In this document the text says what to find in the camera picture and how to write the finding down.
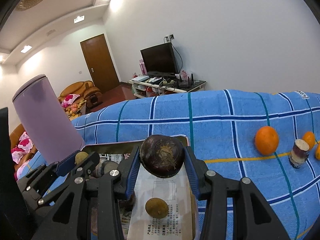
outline white wall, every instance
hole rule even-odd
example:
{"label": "white wall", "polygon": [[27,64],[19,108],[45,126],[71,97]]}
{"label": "white wall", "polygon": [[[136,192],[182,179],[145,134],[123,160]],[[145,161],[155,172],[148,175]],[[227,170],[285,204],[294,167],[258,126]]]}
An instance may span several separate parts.
{"label": "white wall", "polygon": [[17,65],[21,84],[36,75],[45,74],[58,96],[72,83],[92,80],[80,42],[103,33],[105,34],[105,28],[100,19],[53,38],[38,48],[25,62]]}
{"label": "white wall", "polygon": [[14,66],[0,67],[0,108],[8,107],[9,132],[11,133],[19,124],[20,120],[13,107],[12,97],[20,87],[18,74]]}
{"label": "white wall", "polygon": [[207,90],[320,93],[320,26],[303,0],[123,0],[104,22],[122,81],[173,33]]}

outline blue plaid cloth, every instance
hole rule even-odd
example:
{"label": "blue plaid cloth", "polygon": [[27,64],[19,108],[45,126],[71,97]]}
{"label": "blue plaid cloth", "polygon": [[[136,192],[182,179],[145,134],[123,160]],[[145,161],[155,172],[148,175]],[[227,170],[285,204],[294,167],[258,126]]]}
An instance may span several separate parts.
{"label": "blue plaid cloth", "polygon": [[[255,149],[254,136],[268,121],[280,142],[274,155],[262,157]],[[291,239],[302,239],[320,214],[316,146],[300,169],[288,161],[296,138],[307,131],[320,138],[318,94],[237,90],[173,94],[120,102],[72,123],[86,144],[142,140],[152,134],[186,135],[196,157],[209,169],[225,178],[251,178]],[[198,202],[200,226],[205,205],[205,201]],[[228,199],[227,239],[232,239],[232,226],[233,205]]]}

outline wooden door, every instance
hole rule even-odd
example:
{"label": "wooden door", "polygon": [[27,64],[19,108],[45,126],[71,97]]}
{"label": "wooden door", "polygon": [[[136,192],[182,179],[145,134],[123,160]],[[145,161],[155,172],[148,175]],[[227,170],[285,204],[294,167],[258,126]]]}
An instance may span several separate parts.
{"label": "wooden door", "polygon": [[119,83],[104,34],[80,42],[93,83],[105,93]]}

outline television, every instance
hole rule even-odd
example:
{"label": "television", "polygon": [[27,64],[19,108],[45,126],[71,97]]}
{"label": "television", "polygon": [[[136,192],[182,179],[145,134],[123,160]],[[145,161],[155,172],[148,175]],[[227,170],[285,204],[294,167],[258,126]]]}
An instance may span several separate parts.
{"label": "television", "polygon": [[148,73],[179,73],[171,42],[143,49],[141,55]]}

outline pink floral cushion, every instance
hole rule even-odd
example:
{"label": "pink floral cushion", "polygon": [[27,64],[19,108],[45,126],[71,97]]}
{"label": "pink floral cushion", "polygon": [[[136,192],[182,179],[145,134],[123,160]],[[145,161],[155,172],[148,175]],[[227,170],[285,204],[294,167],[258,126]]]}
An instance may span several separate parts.
{"label": "pink floral cushion", "polygon": [[27,153],[25,150],[16,147],[11,150],[11,154],[13,161],[18,164],[21,158]]}
{"label": "pink floral cushion", "polygon": [[26,131],[23,132],[23,134],[20,136],[19,141],[22,141],[24,139],[30,139],[29,135],[27,134]]}
{"label": "pink floral cushion", "polygon": [[17,147],[24,150],[26,153],[29,153],[33,147],[33,143],[30,139],[24,139],[21,142],[19,142]]}
{"label": "pink floral cushion", "polygon": [[62,102],[62,107],[66,108],[70,105],[72,105],[72,103],[79,97],[80,95],[77,94],[70,94],[67,95],[66,98],[63,100]]}
{"label": "pink floral cushion", "polygon": [[25,167],[25,166],[27,166],[27,164],[28,164],[28,162],[29,162],[30,160],[28,160],[28,161],[26,161],[25,163],[23,163],[21,166],[20,166],[20,168],[17,170],[17,180],[18,180],[18,178],[20,178],[20,176],[21,176],[21,173],[22,173],[22,171],[23,171],[23,168]]}

